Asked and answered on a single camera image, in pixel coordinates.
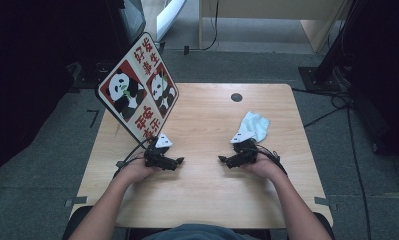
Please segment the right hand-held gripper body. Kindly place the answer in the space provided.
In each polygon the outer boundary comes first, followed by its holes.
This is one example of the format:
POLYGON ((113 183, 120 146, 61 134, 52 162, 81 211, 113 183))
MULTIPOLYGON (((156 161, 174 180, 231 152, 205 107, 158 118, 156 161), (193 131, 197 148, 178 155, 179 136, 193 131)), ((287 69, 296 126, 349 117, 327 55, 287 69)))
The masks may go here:
POLYGON ((253 136, 252 132, 238 132, 230 140, 236 152, 231 161, 236 162, 238 167, 246 163, 254 163, 256 160, 257 147, 253 136))

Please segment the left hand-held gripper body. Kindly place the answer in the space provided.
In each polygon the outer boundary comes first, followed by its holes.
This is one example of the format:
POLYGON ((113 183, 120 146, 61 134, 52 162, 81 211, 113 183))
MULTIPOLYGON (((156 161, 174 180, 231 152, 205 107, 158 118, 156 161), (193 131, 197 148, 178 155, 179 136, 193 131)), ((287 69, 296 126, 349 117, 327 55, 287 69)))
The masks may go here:
POLYGON ((164 133, 153 137, 144 153, 144 157, 147 161, 146 165, 148 167, 158 167, 162 170, 166 170, 166 167, 171 164, 170 158, 166 157, 165 153, 171 146, 172 142, 164 133))

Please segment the light blue cloth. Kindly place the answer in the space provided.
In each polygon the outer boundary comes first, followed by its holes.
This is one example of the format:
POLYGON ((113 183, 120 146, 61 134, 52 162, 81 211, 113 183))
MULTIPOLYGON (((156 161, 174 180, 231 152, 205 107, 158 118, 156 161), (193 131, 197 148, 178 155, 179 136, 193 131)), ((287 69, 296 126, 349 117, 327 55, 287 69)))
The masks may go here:
POLYGON ((270 121, 258 113, 249 111, 241 121, 240 132, 253 132, 253 139, 259 143, 263 141, 268 132, 270 121))

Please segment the panda picture board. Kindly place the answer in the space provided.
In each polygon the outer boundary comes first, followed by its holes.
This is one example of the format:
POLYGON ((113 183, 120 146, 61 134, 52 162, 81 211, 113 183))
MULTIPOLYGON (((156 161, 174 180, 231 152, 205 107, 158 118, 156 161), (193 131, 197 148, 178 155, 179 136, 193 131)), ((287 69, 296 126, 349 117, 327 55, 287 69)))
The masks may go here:
POLYGON ((137 142, 158 136, 179 91, 149 33, 98 85, 97 96, 137 142))

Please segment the person's right hand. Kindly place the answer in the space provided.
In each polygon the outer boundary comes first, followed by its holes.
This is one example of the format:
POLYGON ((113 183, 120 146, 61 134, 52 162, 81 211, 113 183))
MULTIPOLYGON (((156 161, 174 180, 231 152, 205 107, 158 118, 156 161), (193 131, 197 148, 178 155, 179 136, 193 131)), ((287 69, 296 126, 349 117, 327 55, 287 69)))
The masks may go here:
POLYGON ((243 168, 271 181, 279 180, 286 176, 272 160, 261 153, 257 155, 255 163, 246 164, 243 168))

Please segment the person's left hand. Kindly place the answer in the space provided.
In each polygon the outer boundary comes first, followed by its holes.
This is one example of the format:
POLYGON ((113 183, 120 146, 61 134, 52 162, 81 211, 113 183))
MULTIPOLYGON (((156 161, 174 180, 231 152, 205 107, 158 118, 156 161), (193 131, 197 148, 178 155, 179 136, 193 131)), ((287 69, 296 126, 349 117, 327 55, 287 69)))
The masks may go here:
POLYGON ((157 167, 148 167, 146 163, 147 161, 144 154, 138 154, 120 171, 116 179, 129 186, 132 183, 140 182, 160 171, 157 167))

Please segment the person's grey-blue shirt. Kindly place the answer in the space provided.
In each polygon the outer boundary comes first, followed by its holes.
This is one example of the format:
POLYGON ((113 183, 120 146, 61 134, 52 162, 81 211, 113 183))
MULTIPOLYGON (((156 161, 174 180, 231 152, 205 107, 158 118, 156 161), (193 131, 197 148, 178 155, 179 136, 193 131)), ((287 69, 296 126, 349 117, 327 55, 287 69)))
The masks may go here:
POLYGON ((256 240, 248 234, 208 224, 182 224, 144 237, 142 240, 256 240))

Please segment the black angled floor tape mark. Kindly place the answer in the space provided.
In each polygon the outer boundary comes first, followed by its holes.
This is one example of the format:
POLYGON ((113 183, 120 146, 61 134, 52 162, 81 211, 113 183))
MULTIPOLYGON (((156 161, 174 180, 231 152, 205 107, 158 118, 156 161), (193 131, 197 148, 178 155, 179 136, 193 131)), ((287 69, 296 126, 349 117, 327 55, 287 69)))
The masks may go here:
POLYGON ((92 121, 91 121, 91 123, 89 125, 89 127, 92 128, 94 126, 96 120, 97 120, 97 117, 98 117, 98 114, 99 114, 99 110, 87 109, 86 111, 88 113, 93 113, 94 114, 94 116, 92 118, 92 121))

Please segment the grey tape piece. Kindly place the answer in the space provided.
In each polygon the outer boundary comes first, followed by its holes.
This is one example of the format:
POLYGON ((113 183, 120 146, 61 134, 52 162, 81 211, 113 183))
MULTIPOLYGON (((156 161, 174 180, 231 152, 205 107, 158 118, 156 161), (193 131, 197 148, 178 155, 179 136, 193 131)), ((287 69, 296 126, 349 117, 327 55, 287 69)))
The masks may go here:
POLYGON ((87 196, 82 196, 82 197, 73 197, 71 199, 67 199, 65 201, 64 206, 65 207, 72 207, 76 204, 85 204, 88 201, 88 197, 87 196))
POLYGON ((331 211, 338 211, 338 205, 335 203, 332 203, 327 198, 314 197, 314 202, 315 202, 315 204, 318 204, 318 205, 327 206, 331 211))

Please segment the black stand base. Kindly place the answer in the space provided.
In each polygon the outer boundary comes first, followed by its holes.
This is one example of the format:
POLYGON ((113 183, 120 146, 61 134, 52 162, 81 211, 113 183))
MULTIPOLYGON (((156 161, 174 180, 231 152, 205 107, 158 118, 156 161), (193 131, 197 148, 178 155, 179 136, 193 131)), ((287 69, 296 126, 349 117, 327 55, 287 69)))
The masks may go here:
POLYGON ((83 69, 79 62, 71 63, 67 66, 67 70, 74 79, 72 90, 78 91, 80 89, 96 89, 101 82, 98 73, 88 73, 83 69))

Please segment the black metal stand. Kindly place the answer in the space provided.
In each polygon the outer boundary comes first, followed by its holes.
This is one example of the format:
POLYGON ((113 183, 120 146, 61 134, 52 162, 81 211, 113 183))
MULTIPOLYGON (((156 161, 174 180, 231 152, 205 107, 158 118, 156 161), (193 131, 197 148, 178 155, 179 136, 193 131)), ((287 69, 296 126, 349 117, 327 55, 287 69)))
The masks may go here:
POLYGON ((328 6, 318 13, 324 16, 314 20, 301 20, 300 23, 313 50, 320 53, 333 33, 333 27, 339 24, 336 38, 327 47, 325 57, 318 67, 299 67, 305 90, 310 92, 339 91, 338 80, 332 76, 333 69, 345 58, 351 57, 344 47, 345 35, 360 11, 360 4, 365 0, 324 0, 328 6))

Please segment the white panel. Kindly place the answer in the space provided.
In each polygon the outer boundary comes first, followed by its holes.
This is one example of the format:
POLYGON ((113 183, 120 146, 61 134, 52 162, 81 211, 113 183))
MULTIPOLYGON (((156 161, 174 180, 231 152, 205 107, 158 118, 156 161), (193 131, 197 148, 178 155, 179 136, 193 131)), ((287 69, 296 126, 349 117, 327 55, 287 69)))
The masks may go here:
POLYGON ((161 41, 171 28, 187 0, 170 0, 156 17, 156 40, 161 41))

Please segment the dark monitor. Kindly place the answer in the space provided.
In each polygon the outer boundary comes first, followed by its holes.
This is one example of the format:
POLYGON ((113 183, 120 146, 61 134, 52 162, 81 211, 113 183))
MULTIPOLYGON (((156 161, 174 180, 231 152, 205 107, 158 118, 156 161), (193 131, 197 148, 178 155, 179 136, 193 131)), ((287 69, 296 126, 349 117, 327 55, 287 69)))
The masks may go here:
POLYGON ((144 32, 146 20, 141 0, 106 0, 117 46, 127 52, 144 32))

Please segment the beige wooden furniture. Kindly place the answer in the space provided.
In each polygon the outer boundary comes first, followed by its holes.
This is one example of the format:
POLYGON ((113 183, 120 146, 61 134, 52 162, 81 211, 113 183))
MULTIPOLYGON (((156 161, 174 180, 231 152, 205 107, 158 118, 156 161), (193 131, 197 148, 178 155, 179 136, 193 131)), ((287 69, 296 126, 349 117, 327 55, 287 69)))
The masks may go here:
POLYGON ((346 18, 352 0, 199 0, 199 46, 203 18, 299 20, 314 52, 320 52, 332 27, 346 18))

